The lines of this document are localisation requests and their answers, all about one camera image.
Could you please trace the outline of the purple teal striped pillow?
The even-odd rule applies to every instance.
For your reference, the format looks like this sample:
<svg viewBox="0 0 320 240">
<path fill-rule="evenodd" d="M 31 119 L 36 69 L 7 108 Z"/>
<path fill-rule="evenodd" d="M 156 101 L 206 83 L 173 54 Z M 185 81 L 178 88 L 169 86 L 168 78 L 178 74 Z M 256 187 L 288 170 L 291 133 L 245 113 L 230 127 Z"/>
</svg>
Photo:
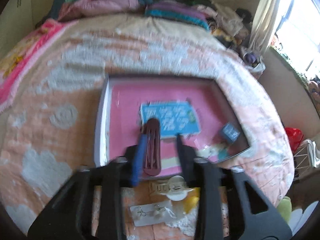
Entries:
<svg viewBox="0 0 320 240">
<path fill-rule="evenodd" d="M 202 12 L 175 0 L 152 3 L 146 7 L 144 15 L 196 25 L 209 31 L 209 25 Z"/>
</svg>

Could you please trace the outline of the pink cartoon blanket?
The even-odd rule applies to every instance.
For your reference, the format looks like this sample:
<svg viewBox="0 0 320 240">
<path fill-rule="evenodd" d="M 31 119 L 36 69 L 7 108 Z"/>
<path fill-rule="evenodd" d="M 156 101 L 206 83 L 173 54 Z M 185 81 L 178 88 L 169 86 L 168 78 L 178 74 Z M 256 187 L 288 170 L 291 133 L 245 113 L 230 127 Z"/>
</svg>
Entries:
<svg viewBox="0 0 320 240">
<path fill-rule="evenodd" d="M 20 83 L 39 57 L 75 24 L 77 20 L 57 22 L 50 18 L 1 59 L 1 112 L 12 105 Z"/>
</svg>

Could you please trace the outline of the cream flat hair claw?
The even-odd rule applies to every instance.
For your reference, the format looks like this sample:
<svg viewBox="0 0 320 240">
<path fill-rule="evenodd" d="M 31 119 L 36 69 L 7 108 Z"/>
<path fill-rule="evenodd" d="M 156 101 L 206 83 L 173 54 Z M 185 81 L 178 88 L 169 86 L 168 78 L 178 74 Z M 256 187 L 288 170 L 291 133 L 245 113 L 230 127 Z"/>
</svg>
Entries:
<svg viewBox="0 0 320 240">
<path fill-rule="evenodd" d="M 173 176 L 169 179 L 155 180 L 150 183 L 152 196 L 166 196 L 169 200 L 179 202 L 184 200 L 194 189 L 187 187 L 182 176 Z"/>
</svg>

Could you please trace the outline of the red plastic bag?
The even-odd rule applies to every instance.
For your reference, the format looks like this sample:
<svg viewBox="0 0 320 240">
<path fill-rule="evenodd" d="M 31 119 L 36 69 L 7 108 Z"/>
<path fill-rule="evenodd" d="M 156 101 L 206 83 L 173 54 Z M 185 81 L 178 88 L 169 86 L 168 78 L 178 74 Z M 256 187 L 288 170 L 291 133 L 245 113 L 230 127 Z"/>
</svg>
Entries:
<svg viewBox="0 0 320 240">
<path fill-rule="evenodd" d="M 299 148 L 301 142 L 303 141 L 304 135 L 300 129 L 291 127 L 285 127 L 285 132 L 289 139 L 291 151 L 295 153 L 297 148 Z"/>
</svg>

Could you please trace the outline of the dark brown oval hair clip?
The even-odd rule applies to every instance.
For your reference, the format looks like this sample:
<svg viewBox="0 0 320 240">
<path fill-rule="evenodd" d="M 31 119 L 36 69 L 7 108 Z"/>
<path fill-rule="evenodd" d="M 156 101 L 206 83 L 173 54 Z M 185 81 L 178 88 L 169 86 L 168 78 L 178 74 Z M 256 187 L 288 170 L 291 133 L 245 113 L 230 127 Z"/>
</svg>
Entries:
<svg viewBox="0 0 320 240">
<path fill-rule="evenodd" d="M 152 177 L 159 175 L 162 169 L 160 131 L 160 122 L 156 118 L 149 119 L 143 126 L 143 134 L 147 138 L 143 171 Z"/>
</svg>

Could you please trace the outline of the pink book with blue label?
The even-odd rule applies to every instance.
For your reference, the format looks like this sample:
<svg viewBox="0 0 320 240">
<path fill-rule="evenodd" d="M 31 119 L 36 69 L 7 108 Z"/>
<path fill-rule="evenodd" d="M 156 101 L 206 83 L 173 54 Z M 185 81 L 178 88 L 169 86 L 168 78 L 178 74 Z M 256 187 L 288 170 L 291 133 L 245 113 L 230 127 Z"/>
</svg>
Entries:
<svg viewBox="0 0 320 240">
<path fill-rule="evenodd" d="M 124 155 L 127 147 L 138 142 L 142 125 L 156 118 L 161 128 L 161 176 L 180 171 L 175 145 L 178 133 L 198 155 L 222 162 L 235 155 L 234 147 L 219 134 L 228 122 L 228 109 L 221 92 L 211 85 L 117 84 L 111 91 L 108 156 Z"/>
</svg>

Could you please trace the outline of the pink and teal quilt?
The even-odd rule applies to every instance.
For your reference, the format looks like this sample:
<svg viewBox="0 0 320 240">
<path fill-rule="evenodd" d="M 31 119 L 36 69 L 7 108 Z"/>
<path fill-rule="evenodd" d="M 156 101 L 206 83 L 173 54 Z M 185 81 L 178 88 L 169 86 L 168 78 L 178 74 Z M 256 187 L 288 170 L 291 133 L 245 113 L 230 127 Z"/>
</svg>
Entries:
<svg viewBox="0 0 320 240">
<path fill-rule="evenodd" d="M 47 17 L 67 22 L 84 17 L 135 12 L 152 3 L 153 0 L 54 0 Z"/>
</svg>

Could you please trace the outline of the cream window curtain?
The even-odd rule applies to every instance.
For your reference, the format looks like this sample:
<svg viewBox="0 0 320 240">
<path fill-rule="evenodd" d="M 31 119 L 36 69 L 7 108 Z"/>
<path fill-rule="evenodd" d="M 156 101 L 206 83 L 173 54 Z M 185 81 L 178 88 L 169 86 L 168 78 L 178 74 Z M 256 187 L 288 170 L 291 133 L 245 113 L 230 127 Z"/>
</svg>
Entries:
<svg viewBox="0 0 320 240">
<path fill-rule="evenodd" d="M 253 18 L 249 49 L 263 56 L 281 19 L 286 15 L 291 0 L 260 0 Z"/>
</svg>

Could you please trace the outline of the pearl earrings on card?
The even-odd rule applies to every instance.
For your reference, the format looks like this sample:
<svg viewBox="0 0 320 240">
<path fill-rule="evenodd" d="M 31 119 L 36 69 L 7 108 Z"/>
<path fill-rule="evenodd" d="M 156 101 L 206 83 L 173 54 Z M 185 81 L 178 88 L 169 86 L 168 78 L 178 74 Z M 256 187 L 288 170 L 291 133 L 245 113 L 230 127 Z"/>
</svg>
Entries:
<svg viewBox="0 0 320 240">
<path fill-rule="evenodd" d="M 131 206 L 130 213 L 136 227 L 170 223 L 177 218 L 170 200 Z"/>
</svg>

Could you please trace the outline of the orange white patterned bedspread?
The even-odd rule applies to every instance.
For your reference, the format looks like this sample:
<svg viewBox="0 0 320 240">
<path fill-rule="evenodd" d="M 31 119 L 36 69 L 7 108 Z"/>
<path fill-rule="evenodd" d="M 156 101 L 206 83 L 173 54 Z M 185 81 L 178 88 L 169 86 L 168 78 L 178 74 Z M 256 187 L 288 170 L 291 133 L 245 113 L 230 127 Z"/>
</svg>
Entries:
<svg viewBox="0 0 320 240">
<path fill-rule="evenodd" d="M 263 86 L 203 28 L 133 14 L 51 21 L 11 108 L 1 113 L 1 203 L 23 234 L 72 172 L 93 165 L 107 74 L 208 77 L 226 93 L 251 148 L 222 163 L 243 168 L 273 205 L 293 183 L 289 140 Z"/>
</svg>

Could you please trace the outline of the shallow cardboard box tray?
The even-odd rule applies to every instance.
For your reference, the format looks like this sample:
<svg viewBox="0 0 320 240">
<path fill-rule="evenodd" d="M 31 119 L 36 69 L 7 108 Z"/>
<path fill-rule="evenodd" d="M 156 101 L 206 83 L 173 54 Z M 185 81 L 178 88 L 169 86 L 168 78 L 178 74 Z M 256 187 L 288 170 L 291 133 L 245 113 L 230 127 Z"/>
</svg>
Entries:
<svg viewBox="0 0 320 240">
<path fill-rule="evenodd" d="M 180 173 L 176 135 L 198 156 L 221 163 L 251 148 L 223 91 L 211 79 L 109 75 L 104 81 L 94 136 L 94 163 L 104 166 L 136 145 L 148 120 L 160 123 L 159 177 Z"/>
</svg>

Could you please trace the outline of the small blue box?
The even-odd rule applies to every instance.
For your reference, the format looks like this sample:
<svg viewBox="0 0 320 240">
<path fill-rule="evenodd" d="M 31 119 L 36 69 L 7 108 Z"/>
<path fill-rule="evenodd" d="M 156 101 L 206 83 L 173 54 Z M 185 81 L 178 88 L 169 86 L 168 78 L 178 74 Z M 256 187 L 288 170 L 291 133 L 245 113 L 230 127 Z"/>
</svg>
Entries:
<svg viewBox="0 0 320 240">
<path fill-rule="evenodd" d="M 240 136 L 240 132 L 229 122 L 220 129 L 219 134 L 228 144 L 235 143 Z"/>
</svg>

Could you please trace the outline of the pile of clothes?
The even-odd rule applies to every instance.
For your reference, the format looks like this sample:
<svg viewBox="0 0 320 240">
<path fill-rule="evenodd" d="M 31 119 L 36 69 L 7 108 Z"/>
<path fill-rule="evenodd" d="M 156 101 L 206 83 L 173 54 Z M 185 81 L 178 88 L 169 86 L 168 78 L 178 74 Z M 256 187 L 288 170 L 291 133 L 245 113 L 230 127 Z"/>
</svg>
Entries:
<svg viewBox="0 0 320 240">
<path fill-rule="evenodd" d="M 262 57 L 249 48 L 253 16 L 242 8 L 233 10 L 212 0 L 185 0 L 204 14 L 211 34 L 227 49 L 238 54 L 246 69 L 259 79 L 265 70 Z"/>
</svg>

